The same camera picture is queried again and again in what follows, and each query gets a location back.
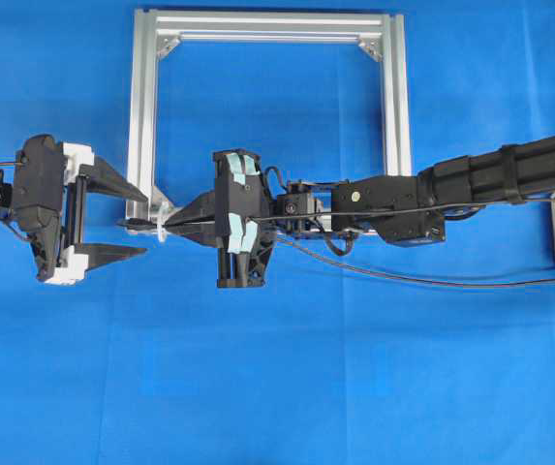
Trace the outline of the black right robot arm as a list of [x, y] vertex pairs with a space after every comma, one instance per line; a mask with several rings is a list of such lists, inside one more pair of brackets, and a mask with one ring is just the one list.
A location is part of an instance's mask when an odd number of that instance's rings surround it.
[[255, 153], [220, 151], [213, 162], [213, 189], [172, 214], [164, 228], [216, 249], [220, 288], [263, 286], [281, 234], [320, 238], [337, 256], [370, 232], [398, 246], [437, 243], [445, 241], [448, 221], [555, 191], [555, 137], [450, 159], [416, 175], [289, 181], [280, 195], [269, 188], [273, 169], [263, 170]]

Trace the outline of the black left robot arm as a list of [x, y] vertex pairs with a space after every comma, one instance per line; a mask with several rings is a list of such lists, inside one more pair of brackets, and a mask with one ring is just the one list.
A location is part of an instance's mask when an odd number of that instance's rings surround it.
[[6, 166], [0, 162], [0, 224], [29, 243], [40, 282], [71, 286], [92, 269], [143, 254], [141, 248], [83, 239], [88, 194], [147, 200], [91, 146], [38, 135], [10, 163], [10, 183]]

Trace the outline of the right gripper black taped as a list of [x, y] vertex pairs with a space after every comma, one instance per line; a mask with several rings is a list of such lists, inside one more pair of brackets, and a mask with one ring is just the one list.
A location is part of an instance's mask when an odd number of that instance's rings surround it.
[[[215, 152], [214, 191], [197, 196], [165, 223], [174, 235], [218, 249], [220, 288], [265, 284], [275, 231], [260, 221], [271, 213], [272, 202], [260, 160], [244, 149]], [[188, 225], [213, 220], [214, 225]]]

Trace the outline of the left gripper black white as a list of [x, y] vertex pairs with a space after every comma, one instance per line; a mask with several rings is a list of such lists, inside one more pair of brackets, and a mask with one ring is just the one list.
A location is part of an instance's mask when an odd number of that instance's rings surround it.
[[61, 212], [65, 187], [81, 177], [87, 192], [133, 202], [148, 197], [88, 145], [57, 143], [50, 135], [28, 139], [17, 153], [11, 209], [26, 234], [37, 267], [37, 279], [45, 284], [71, 286], [86, 271], [129, 260], [146, 248], [104, 243], [65, 246], [61, 237]]

